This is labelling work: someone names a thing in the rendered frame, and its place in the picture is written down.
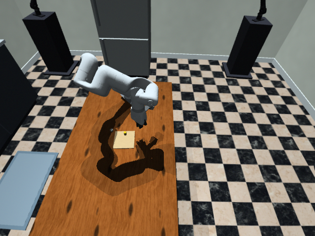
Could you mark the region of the beige mat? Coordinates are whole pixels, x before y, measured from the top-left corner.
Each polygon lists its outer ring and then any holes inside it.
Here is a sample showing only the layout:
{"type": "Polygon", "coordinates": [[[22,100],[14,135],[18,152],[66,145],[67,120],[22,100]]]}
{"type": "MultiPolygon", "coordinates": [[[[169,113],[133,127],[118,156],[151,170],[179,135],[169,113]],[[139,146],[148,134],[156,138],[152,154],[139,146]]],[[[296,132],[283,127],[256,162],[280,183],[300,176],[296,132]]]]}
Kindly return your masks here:
{"type": "Polygon", "coordinates": [[[134,148],[135,131],[115,131],[113,148],[134,148]]]}

